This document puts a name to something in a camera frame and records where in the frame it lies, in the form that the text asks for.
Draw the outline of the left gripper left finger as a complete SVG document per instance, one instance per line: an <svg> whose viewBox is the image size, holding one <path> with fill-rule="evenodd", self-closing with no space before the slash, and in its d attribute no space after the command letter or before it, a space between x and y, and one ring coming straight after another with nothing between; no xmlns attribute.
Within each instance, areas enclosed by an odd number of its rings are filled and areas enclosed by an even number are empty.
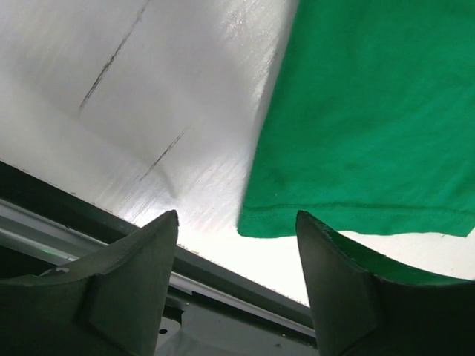
<svg viewBox="0 0 475 356"><path fill-rule="evenodd" d="M176 211L76 261L1 282L3 355L152 355L178 235Z"/></svg>

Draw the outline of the green t-shirt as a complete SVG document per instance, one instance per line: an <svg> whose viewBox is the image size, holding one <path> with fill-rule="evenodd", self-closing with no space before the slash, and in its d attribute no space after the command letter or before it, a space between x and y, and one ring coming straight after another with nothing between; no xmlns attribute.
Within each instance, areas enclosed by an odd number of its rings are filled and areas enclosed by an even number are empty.
<svg viewBox="0 0 475 356"><path fill-rule="evenodd" d="M474 229L474 3L301 1L237 232L466 237Z"/></svg>

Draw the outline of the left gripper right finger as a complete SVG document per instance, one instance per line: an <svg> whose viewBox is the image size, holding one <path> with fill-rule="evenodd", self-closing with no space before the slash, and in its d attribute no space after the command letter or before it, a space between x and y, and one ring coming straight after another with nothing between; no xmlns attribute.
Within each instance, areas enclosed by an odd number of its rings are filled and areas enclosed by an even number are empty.
<svg viewBox="0 0 475 356"><path fill-rule="evenodd" d="M474 282L393 260L308 212L295 223L322 355L472 355Z"/></svg>

